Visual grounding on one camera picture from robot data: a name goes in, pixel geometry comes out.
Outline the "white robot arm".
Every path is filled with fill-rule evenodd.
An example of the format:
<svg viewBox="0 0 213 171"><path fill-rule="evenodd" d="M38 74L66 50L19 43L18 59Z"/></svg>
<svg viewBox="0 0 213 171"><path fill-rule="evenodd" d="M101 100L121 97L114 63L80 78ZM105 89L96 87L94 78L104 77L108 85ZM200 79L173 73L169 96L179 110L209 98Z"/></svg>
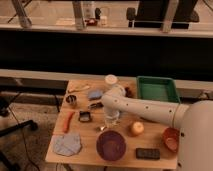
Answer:
<svg viewBox="0 0 213 171"><path fill-rule="evenodd" d="M180 131L177 171L213 171L213 101L194 104L133 99L121 85L104 93L105 117L125 111Z"/></svg>

